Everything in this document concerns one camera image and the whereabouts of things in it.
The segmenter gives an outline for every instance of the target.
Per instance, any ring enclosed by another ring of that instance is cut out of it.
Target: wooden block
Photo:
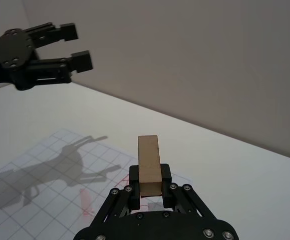
[[[161,195],[161,170],[157,135],[138,137],[139,186],[142,197]]]

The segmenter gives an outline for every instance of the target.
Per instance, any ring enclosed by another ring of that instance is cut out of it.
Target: white table surface
[[[74,83],[0,88],[0,168],[61,128],[135,156],[137,136],[157,134],[161,162],[241,240],[290,239],[290,158]]]

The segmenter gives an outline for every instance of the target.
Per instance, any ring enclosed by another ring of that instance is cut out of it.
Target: grid paper
[[[61,129],[1,168],[0,240],[71,240],[89,226],[110,189],[128,185],[129,167],[138,164],[105,138]],[[161,197],[141,199],[140,211],[161,210]]]

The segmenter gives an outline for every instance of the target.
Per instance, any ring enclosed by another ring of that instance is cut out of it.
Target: screw
[[[169,212],[165,211],[165,212],[163,213],[163,216],[164,216],[165,218],[169,217]]]
[[[96,240],[105,240],[105,239],[106,239],[106,237],[104,235],[98,235],[96,237]]]
[[[223,236],[224,236],[224,238],[225,238],[226,240],[233,240],[233,239],[234,239],[234,236],[233,236],[232,233],[229,232],[229,231],[225,231],[225,232],[223,232]]]
[[[189,191],[191,187],[189,185],[184,185],[184,190]]]
[[[177,185],[175,185],[174,183],[169,185],[170,189],[176,189]]]
[[[140,212],[140,213],[138,213],[138,214],[136,215],[136,217],[137,217],[137,219],[142,219],[142,218],[144,217],[144,214],[142,214],[142,213]]]
[[[118,190],[117,189],[113,189],[112,191],[110,191],[111,192],[111,194],[117,194],[118,193]]]
[[[127,191],[127,192],[130,192],[130,191],[132,191],[133,190],[133,188],[131,187],[131,186],[127,186],[127,187],[125,187],[125,191]]]
[[[204,233],[205,237],[207,237],[209,239],[213,238],[215,235],[214,232],[212,230],[210,230],[209,228],[205,229],[203,233]]]

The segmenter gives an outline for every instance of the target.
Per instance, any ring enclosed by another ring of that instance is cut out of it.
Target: gray wall
[[[28,28],[28,21],[21,0],[0,0],[0,36],[13,28]]]
[[[76,82],[290,156],[290,0],[24,5],[31,25],[76,23],[80,40],[40,51],[89,49]]]

